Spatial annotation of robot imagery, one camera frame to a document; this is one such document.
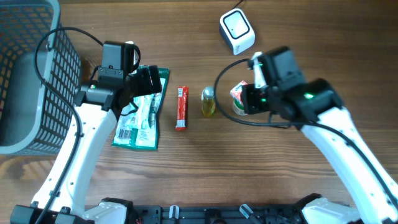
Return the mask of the red white carton cup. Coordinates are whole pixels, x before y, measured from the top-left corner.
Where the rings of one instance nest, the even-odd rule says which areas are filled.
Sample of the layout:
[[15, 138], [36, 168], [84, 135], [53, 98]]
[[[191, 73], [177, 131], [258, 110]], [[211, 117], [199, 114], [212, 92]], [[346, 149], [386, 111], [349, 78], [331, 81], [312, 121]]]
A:
[[230, 95], [233, 97], [233, 111], [240, 116], [246, 116], [244, 112], [243, 102], [241, 100], [242, 87], [247, 83], [242, 80], [230, 90]]

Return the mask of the red stick packet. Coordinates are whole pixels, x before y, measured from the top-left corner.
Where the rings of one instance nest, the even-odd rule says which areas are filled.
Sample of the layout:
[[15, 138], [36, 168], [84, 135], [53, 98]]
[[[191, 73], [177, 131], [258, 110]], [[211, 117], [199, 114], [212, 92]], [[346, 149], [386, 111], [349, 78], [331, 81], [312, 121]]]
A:
[[187, 104], [188, 104], [188, 92], [187, 86], [179, 86], [178, 90], [178, 108], [177, 108], [177, 124], [175, 129], [177, 131], [186, 130], [187, 122]]

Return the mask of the yellow liquid small bottle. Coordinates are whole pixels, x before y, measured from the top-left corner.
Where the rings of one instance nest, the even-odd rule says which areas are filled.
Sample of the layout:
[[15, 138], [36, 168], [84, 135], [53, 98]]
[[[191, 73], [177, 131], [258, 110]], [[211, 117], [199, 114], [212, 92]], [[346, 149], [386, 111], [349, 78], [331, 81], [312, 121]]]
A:
[[201, 112], [210, 117], [215, 113], [215, 94], [212, 86], [206, 86], [201, 93]]

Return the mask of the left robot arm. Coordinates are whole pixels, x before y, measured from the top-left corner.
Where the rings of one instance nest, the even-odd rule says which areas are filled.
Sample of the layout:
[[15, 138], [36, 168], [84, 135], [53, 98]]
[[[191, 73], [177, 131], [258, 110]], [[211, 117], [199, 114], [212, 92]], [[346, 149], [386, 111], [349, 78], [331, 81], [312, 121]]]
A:
[[141, 70], [134, 42], [103, 45], [99, 77], [76, 94], [68, 132], [47, 180], [29, 206], [16, 205], [11, 223], [138, 223], [132, 201], [104, 198], [86, 210], [85, 199], [95, 165], [122, 109], [133, 97], [158, 93], [156, 66]]

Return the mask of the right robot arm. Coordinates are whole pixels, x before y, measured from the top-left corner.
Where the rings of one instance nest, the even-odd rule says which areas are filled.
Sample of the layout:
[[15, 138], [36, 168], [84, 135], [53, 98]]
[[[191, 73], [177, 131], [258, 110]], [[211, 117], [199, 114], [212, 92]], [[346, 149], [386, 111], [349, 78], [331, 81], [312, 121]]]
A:
[[256, 52], [248, 68], [254, 83], [241, 93], [245, 112], [277, 114], [316, 145], [349, 191], [363, 223], [397, 223], [397, 183], [364, 142], [332, 85], [322, 78], [307, 81], [286, 46]]

